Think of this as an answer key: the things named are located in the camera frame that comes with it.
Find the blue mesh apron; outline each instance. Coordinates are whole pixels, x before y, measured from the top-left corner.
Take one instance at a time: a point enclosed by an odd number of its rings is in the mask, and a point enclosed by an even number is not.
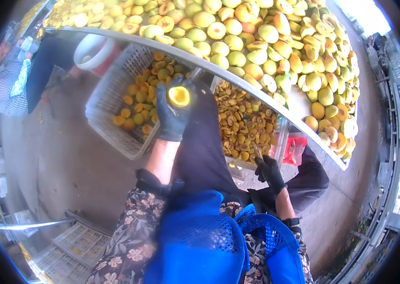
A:
[[[237,284],[250,267],[243,233],[266,242],[273,283],[304,283],[292,232],[271,215],[256,215],[252,204],[232,219],[219,213],[222,200],[210,190],[178,197],[166,207],[143,283]]]

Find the red plastic bag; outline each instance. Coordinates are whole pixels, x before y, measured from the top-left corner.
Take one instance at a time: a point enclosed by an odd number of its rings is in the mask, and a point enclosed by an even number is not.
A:
[[[306,145],[307,138],[303,133],[289,133],[282,163],[292,164],[294,166],[301,165],[301,156],[304,152],[304,148],[306,148]]]

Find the yellow flesh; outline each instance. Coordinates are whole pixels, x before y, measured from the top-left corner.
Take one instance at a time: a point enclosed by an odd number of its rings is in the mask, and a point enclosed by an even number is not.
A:
[[[176,107],[185,107],[189,104],[189,92],[184,87],[174,87],[169,90],[170,102]]]

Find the concrete floor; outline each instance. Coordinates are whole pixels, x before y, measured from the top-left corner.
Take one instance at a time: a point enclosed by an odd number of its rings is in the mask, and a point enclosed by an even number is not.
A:
[[[361,38],[336,4],[327,2],[347,29],[358,55],[361,97],[357,147],[345,172],[319,146],[309,142],[330,178],[329,189],[302,213],[301,219],[315,278],[328,268],[358,218],[369,209],[366,204],[370,200],[365,198],[378,190],[376,173],[382,140],[379,90]],[[89,127],[84,106],[97,81],[71,82],[65,91],[68,95],[53,91],[52,111],[49,105],[39,104],[23,118],[0,116],[8,182],[5,202],[10,212],[28,208],[44,221],[63,218],[67,209],[81,210],[91,222],[113,230],[126,194],[135,185],[134,171],[145,166],[148,156],[130,161]],[[282,172],[288,180],[297,169],[283,165]],[[240,188],[264,186],[252,173],[245,175]],[[62,230],[42,230],[41,237],[49,241]]]

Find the white bucket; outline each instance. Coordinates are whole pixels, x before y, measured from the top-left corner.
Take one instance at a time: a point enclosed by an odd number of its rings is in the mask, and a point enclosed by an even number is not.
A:
[[[84,58],[94,54],[94,49],[97,48],[101,50],[83,63]],[[91,71],[102,77],[120,53],[121,49],[114,39],[101,35],[88,34],[77,46],[74,53],[74,63],[80,69]]]

